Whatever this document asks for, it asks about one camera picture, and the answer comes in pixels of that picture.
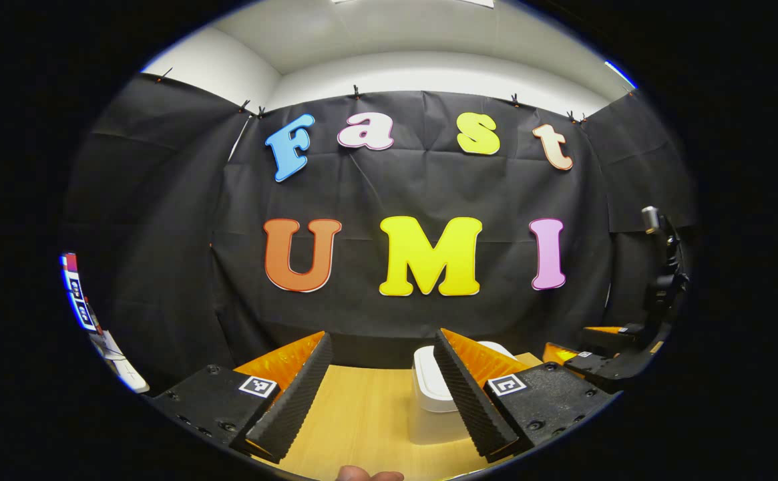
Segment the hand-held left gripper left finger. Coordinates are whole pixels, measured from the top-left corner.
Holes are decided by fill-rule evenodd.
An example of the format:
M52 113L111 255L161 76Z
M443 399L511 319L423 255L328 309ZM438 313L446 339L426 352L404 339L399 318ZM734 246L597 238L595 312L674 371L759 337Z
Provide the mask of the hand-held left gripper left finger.
M279 463L297 438L333 360L324 331L235 369L207 365L150 403L209 441Z

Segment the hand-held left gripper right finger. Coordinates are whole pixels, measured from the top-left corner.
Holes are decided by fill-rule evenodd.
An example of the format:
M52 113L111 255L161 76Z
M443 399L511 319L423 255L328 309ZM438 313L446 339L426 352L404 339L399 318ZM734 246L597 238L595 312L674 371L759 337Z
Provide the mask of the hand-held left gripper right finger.
M487 462L553 444L618 399L563 363L530 367L447 329L435 361L478 454Z

